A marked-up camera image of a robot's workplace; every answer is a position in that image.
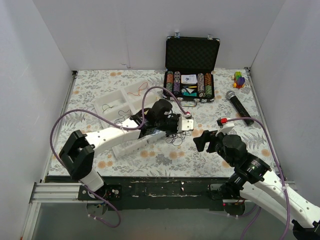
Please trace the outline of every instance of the rubber band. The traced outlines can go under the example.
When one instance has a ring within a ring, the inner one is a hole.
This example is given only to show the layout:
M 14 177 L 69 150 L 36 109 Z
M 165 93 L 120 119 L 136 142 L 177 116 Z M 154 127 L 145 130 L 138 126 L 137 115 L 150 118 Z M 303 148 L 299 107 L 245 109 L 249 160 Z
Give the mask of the rubber band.
M 132 92 L 128 92 L 127 95 L 128 95 L 128 94 L 132 94 L 132 95 L 134 95 L 134 96 L 141 96 L 141 95 L 140 95 L 140 91 L 145 90 L 147 87 L 148 87 L 148 82 L 144 82 L 144 83 L 142 83 L 141 86 L 138 88 L 138 94 L 134 94 L 134 93 L 132 93 Z
M 112 108 L 114 108 L 115 106 L 109 106 L 108 104 L 103 104 L 102 105 L 102 113 L 104 113 L 106 110 L 108 110 L 108 109 L 112 109 Z

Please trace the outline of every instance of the stack of poker chips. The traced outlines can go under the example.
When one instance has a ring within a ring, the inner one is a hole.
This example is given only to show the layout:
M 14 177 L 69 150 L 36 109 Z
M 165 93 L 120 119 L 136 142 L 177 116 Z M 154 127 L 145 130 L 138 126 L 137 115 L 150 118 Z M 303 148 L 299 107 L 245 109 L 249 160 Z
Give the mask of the stack of poker chips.
M 166 86 L 165 88 L 168 89 L 170 92 L 172 92 L 172 88 L 174 85 L 174 72 L 168 71 L 166 75 Z
M 205 77 L 203 73 L 198 74 L 198 96 L 199 97 L 204 97 L 206 96 L 205 93 Z
M 211 83 L 211 74 L 206 73 L 204 75 L 204 86 L 205 86 L 205 96 L 207 98 L 212 97 L 212 83 Z
M 180 93 L 180 81 L 181 81 L 181 73 L 179 71 L 174 72 L 174 81 L 173 81 L 174 95 L 178 95 Z

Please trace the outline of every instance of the white wall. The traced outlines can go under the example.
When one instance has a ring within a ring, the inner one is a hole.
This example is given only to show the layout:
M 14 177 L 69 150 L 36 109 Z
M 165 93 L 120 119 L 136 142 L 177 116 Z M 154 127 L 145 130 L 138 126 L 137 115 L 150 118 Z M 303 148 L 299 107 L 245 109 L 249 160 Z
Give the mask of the white wall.
M 20 239 L 71 75 L 32 0 L 0 0 L 0 239 Z
M 33 0 L 72 70 L 164 69 L 177 30 L 220 38 L 217 67 L 248 67 L 284 1 Z
M 252 65 L 280 163 L 320 206 L 320 2 L 286 0 Z

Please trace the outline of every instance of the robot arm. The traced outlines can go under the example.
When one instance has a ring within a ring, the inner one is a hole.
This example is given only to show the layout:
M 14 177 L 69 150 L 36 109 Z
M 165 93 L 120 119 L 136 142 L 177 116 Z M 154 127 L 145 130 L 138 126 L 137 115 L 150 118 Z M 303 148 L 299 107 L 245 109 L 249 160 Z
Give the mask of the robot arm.
M 204 131 L 193 141 L 202 152 L 209 142 L 208 153 L 217 152 L 231 167 L 234 174 L 218 190 L 220 195 L 243 197 L 266 209 L 283 223 L 287 221 L 287 204 L 280 178 L 263 160 L 247 151 L 238 135 L 227 134 L 232 122 L 221 124 L 219 131 Z M 289 186 L 286 187 L 290 202 L 289 226 L 297 239 L 320 239 L 320 208 L 308 202 Z
M 84 134 L 76 130 L 64 144 L 59 157 L 73 180 L 81 181 L 102 198 L 112 198 L 114 196 L 108 192 L 108 185 L 92 168 L 94 157 L 118 144 L 143 138 L 155 131 L 164 131 L 168 136 L 194 129 L 194 120 L 190 114 L 182 116 L 171 111 L 172 104 L 160 99 L 152 108 L 144 109 L 145 119 L 140 129 L 126 130 L 141 125 L 141 111 L 119 123 L 120 128 L 112 126 Z

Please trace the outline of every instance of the case handle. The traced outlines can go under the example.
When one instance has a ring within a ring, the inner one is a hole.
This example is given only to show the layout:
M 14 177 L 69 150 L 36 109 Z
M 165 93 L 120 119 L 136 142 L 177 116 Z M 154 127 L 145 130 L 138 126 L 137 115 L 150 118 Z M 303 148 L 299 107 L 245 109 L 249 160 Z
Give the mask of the case handle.
M 194 107 L 197 106 L 197 104 L 198 104 L 198 102 L 199 102 L 198 99 L 195 99 L 193 104 L 192 104 L 192 103 L 181 103 L 181 100 L 179 99 L 179 97 L 178 97 L 177 99 L 179 100 L 179 103 L 180 103 L 180 105 L 181 105 L 182 107 L 192 107 L 192 108 L 194 108 Z

